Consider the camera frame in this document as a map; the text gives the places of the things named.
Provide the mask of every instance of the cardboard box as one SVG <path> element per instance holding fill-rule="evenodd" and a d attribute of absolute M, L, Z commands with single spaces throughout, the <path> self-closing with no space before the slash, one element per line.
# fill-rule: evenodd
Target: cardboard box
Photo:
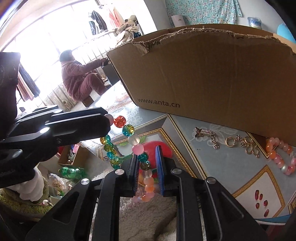
<path fill-rule="evenodd" d="M 90 151 L 87 148 L 80 146 L 77 150 L 75 157 L 74 157 L 73 163 L 67 164 L 67 160 L 68 160 L 67 154 L 68 154 L 70 148 L 71 148 L 71 146 L 64 147 L 64 149 L 61 153 L 61 156 L 59 158 L 59 165 L 62 167 L 84 168 L 85 162 L 89 156 Z"/>
<path fill-rule="evenodd" d="M 134 103 L 296 145 L 296 45 L 247 26 L 187 27 L 108 52 Z"/>

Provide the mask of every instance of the metal screw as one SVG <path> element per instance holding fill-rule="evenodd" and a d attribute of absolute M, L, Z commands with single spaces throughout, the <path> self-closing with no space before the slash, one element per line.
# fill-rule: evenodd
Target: metal screw
<path fill-rule="evenodd" d="M 208 177 L 207 178 L 207 182 L 209 183 L 209 184 L 215 184 L 216 183 L 216 179 L 215 178 L 213 178 L 213 177 Z"/>
<path fill-rule="evenodd" d="M 179 174 L 182 173 L 182 170 L 181 170 L 180 168 L 174 168 L 174 169 L 172 170 L 172 173 L 173 173 L 173 174 L 176 174 L 176 175 L 179 175 Z"/>
<path fill-rule="evenodd" d="M 118 176 L 122 175 L 123 173 L 124 173 L 124 170 L 122 170 L 122 169 L 117 169 L 115 171 L 115 174 L 118 175 Z"/>
<path fill-rule="evenodd" d="M 89 184 L 89 179 L 88 179 L 88 178 L 84 178 L 84 179 L 82 179 L 82 180 L 80 181 L 80 183 L 81 183 L 82 185 L 87 185 L 87 184 Z"/>

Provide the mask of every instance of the orange bead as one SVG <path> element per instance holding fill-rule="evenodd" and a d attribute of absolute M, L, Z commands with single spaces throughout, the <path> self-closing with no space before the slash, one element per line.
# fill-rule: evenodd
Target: orange bead
<path fill-rule="evenodd" d="M 293 151 L 293 147 L 292 146 L 289 146 L 288 147 L 288 150 L 287 150 L 287 154 L 290 155 L 292 151 Z"/>
<path fill-rule="evenodd" d="M 273 145 L 272 144 L 270 144 L 270 143 L 267 143 L 266 144 L 266 151 L 267 152 L 271 152 L 272 151 L 272 148 L 273 148 Z"/>
<path fill-rule="evenodd" d="M 144 178 L 144 184 L 147 185 L 147 186 L 152 186 L 154 185 L 154 179 L 153 177 L 150 177 L 150 178 Z"/>
<path fill-rule="evenodd" d="M 276 151 L 275 151 L 275 150 L 272 150 L 272 151 L 269 153 L 269 157 L 270 157 L 271 159 L 275 159 L 275 157 L 276 157 Z"/>
<path fill-rule="evenodd" d="M 153 192 L 154 191 L 154 186 L 145 186 L 145 191 L 146 192 Z"/>
<path fill-rule="evenodd" d="M 149 202 L 150 200 L 151 200 L 151 198 L 149 196 L 143 195 L 143 197 L 142 197 L 143 202 Z"/>

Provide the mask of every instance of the person sitting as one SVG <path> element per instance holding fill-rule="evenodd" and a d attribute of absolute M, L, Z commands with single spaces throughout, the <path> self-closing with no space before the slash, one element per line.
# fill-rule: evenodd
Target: person sitting
<path fill-rule="evenodd" d="M 61 53 L 59 61 L 62 66 L 63 84 L 68 94 L 76 101 L 85 100 L 92 90 L 102 95 L 111 85 L 104 85 L 101 76 L 91 73 L 92 70 L 102 66 L 108 59 L 96 59 L 86 65 L 75 60 L 71 50 Z"/>

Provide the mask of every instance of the red bead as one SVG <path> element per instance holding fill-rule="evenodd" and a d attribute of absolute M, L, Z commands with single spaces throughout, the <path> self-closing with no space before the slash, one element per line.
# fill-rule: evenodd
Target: red bead
<path fill-rule="evenodd" d="M 123 128 L 126 125 L 126 119 L 120 115 L 114 119 L 114 125 L 118 128 Z"/>

